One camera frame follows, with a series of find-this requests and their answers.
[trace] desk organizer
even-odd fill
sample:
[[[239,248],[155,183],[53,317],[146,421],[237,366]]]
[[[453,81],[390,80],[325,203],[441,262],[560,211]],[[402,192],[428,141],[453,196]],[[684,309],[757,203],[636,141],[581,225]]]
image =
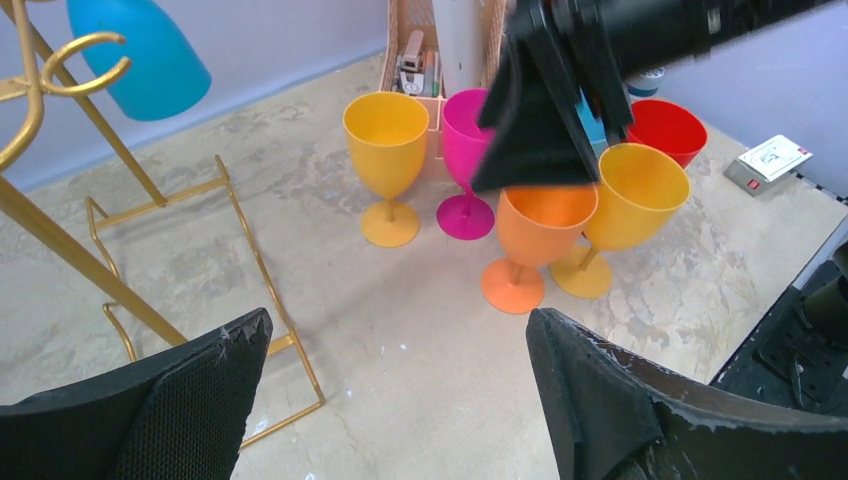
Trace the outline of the desk organizer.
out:
[[[509,2],[508,0],[466,1],[477,1],[480,4],[485,38],[485,45],[483,45],[485,64],[480,85],[488,87],[498,69],[501,40],[504,34],[504,17]],[[421,30],[424,33],[425,48],[438,49],[439,47],[431,0],[389,0],[388,25],[389,37],[379,88],[381,91],[391,91],[397,55],[402,53],[400,49],[405,46],[409,35],[414,30]],[[430,114],[430,125],[427,129],[427,154],[419,178],[453,183],[442,159],[442,109],[447,100],[444,87],[442,86],[438,97],[416,97],[416,99],[427,108]]]

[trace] table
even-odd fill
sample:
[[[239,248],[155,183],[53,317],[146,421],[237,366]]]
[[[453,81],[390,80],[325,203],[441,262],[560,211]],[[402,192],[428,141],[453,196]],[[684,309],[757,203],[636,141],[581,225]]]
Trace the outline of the table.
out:
[[[381,67],[366,60],[138,151],[165,192],[214,176],[215,153],[228,161],[329,397],[247,449],[234,478],[552,478],[526,318],[495,311],[479,290],[483,268],[501,255],[497,238],[461,242],[435,222],[458,187],[422,181],[404,196],[422,230],[403,248],[379,249],[359,234],[375,198],[350,166],[341,114],[376,87]],[[722,176],[744,147],[710,135],[687,170],[689,203],[645,245],[604,254],[615,272],[609,295],[572,298],[544,274],[544,306],[705,382],[846,214],[797,179],[749,197]],[[144,194],[115,161],[31,198],[93,250],[82,204],[93,189],[110,209]],[[210,195],[103,238],[129,284],[189,338],[270,306],[227,202]],[[15,224],[0,225],[0,325],[15,332],[0,341],[0,383],[10,386],[0,401],[125,363],[99,311],[102,293]],[[166,347],[122,320],[142,355]],[[268,362],[248,433],[311,399],[293,353]]]

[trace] table surface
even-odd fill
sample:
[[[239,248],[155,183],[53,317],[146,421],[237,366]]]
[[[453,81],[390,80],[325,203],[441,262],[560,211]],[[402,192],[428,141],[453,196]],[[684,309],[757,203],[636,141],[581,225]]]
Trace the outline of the table surface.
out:
[[[213,155],[223,157],[329,397],[243,452],[234,478],[554,476],[526,316],[495,311],[479,290],[481,272],[502,255],[496,235],[462,242],[435,222],[439,202],[458,187],[422,181],[404,196],[422,219],[405,247],[379,249],[359,233],[376,198],[351,168],[341,114],[376,87],[381,66],[369,59],[138,151],[165,192],[211,178]],[[604,253],[615,274],[609,294],[576,299],[543,272],[543,306],[709,381],[846,213],[795,178],[749,197],[722,176],[743,150],[710,129],[687,170],[689,202],[646,244]],[[32,198],[96,252],[88,194],[111,211],[145,201],[117,161]],[[126,363],[100,312],[104,295],[10,220],[0,232],[0,322],[19,332],[0,340],[0,401]],[[102,238],[128,283],[190,338],[257,306],[271,309],[223,192]],[[143,355],[165,348],[119,316]],[[272,357],[248,433],[306,406],[310,392],[293,352]]]

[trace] white wall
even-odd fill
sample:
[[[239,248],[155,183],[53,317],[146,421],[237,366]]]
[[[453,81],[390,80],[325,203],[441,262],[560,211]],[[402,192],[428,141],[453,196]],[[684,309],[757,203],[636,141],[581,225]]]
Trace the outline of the white wall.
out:
[[[157,0],[203,58],[212,89],[175,118],[139,123],[127,119],[106,93],[94,102],[124,141],[139,145],[227,110],[382,51],[386,0]],[[58,48],[70,41],[65,1],[29,3],[33,23]],[[0,79],[22,73],[17,33],[0,15]],[[83,81],[92,74],[81,58],[68,68]],[[0,105],[0,143],[17,132],[22,99]],[[111,157],[112,151],[72,99],[48,98],[44,127],[32,147],[5,175],[30,189]]]
[[[844,2],[672,66],[659,93],[748,146],[786,135],[813,152],[800,172],[848,197]]]

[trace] pink goblet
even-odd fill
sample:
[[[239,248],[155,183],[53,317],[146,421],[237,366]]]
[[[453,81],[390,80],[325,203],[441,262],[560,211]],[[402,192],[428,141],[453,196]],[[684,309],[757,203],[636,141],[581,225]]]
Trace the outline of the pink goblet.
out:
[[[495,136],[494,130],[481,130],[477,126],[477,117],[488,94],[485,88],[457,92],[442,110],[445,167],[465,193],[443,201],[436,211],[436,220],[445,233],[460,240],[485,237],[495,225],[492,207],[471,190],[471,178]]]

